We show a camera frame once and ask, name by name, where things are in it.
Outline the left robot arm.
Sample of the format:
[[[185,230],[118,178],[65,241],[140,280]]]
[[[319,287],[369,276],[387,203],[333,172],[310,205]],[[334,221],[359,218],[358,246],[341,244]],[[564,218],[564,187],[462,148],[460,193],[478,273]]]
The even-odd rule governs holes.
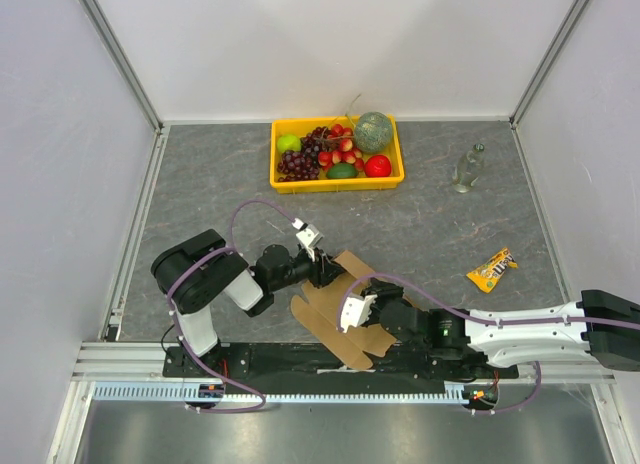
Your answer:
[[[185,366],[208,377],[219,366],[219,338],[211,320],[211,304],[221,294],[250,317],[273,305],[275,293],[308,282],[321,289],[345,273],[318,247],[322,235],[312,226],[296,233],[298,252],[282,245],[265,248],[251,265],[213,229],[161,253],[151,274],[169,301],[182,341],[190,347]]]

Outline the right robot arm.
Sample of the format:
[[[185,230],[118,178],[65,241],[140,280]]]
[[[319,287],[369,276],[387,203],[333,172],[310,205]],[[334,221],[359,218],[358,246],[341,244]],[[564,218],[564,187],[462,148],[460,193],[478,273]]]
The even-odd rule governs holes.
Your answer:
[[[549,308],[507,312],[422,310],[407,301],[402,287],[378,279],[360,297],[360,326],[378,324],[431,358],[458,362],[469,377],[533,361],[639,370],[639,306],[602,290]]]

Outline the yellow candy bag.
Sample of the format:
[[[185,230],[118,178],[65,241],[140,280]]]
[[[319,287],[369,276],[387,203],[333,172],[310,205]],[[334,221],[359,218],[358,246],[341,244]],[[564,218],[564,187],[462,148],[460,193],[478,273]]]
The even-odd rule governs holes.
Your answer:
[[[466,274],[466,277],[482,292],[490,293],[508,269],[517,269],[511,251],[504,247],[488,261]]]

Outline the dark purple grape bunch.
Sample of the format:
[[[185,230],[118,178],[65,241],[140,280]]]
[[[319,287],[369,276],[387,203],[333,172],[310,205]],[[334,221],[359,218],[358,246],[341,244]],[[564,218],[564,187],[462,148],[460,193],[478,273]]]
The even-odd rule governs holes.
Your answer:
[[[310,181],[319,178],[320,167],[317,156],[288,151],[281,155],[276,171],[279,182]]]

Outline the green avocado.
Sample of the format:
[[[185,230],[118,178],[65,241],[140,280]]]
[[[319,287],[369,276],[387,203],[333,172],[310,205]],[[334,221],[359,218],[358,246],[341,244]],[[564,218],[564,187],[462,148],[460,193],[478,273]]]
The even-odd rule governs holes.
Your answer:
[[[354,165],[349,163],[337,163],[330,167],[326,172],[326,177],[331,180],[353,179],[357,178],[359,171]]]

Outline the green apple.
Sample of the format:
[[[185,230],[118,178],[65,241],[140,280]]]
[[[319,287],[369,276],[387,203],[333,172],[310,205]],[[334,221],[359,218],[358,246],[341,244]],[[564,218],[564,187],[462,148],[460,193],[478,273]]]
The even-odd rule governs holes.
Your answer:
[[[301,139],[295,134],[281,135],[276,141],[276,148],[281,154],[288,151],[299,152],[302,149]]]

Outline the red cherry bunch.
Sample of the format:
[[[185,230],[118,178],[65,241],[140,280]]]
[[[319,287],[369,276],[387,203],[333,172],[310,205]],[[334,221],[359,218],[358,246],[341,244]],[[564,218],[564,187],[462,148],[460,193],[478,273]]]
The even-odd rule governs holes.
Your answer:
[[[318,163],[324,171],[337,164],[349,164],[357,173],[364,170],[363,153],[355,144],[351,127],[334,124],[330,128],[320,127],[317,131],[320,138]]]

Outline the red tomato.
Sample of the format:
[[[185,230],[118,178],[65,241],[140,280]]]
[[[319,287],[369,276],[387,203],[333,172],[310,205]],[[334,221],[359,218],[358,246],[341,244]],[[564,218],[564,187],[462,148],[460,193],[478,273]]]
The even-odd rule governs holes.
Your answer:
[[[368,178],[386,178],[393,172],[392,164],[385,155],[373,155],[364,165],[364,173]]]

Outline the yellow plastic tray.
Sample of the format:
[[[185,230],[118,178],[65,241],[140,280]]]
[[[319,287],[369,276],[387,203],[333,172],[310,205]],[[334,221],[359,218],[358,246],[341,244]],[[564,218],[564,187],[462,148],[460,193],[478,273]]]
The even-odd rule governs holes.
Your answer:
[[[346,125],[348,119],[344,116],[281,119],[273,122],[271,126],[271,150],[269,180],[272,187],[281,194],[300,194],[311,192],[341,192],[393,189],[405,178],[405,169],[402,151],[399,143],[397,125],[392,115],[387,115],[393,129],[393,137],[390,144],[380,152],[390,162],[390,174],[388,176],[367,176],[365,171],[359,172],[357,177],[329,179],[323,169],[319,170],[316,178],[310,180],[288,180],[287,175],[277,170],[281,153],[277,149],[277,140],[285,134],[295,134],[303,137],[307,132],[319,126],[330,124]]]

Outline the clear glass bottle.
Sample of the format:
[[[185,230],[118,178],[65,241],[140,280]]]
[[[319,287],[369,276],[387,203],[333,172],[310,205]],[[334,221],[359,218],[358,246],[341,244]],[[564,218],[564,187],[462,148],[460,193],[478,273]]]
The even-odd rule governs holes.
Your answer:
[[[471,150],[462,155],[454,168],[452,175],[452,186],[456,192],[469,192],[480,174],[485,164],[485,146],[476,143]]]

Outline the green netted melon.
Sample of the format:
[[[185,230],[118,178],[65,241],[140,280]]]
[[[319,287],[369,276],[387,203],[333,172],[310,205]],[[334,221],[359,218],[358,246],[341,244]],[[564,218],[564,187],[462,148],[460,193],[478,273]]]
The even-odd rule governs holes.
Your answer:
[[[382,152],[393,139],[391,119],[377,111],[362,114],[354,129],[357,147],[366,154]]]

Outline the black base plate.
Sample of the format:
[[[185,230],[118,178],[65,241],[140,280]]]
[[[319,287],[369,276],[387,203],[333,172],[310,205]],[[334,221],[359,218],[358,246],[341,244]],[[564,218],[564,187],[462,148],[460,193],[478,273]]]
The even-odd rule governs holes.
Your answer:
[[[285,371],[310,376],[321,371],[344,370],[346,365],[321,344],[223,343],[201,357],[192,357],[184,347],[176,345],[166,349],[162,375],[195,378],[206,376],[208,368],[240,381]],[[427,380],[456,383],[519,377],[515,365],[495,368],[485,358],[471,355],[461,361],[444,360],[404,344],[391,346],[383,357],[373,357],[365,369],[386,375],[418,375]]]

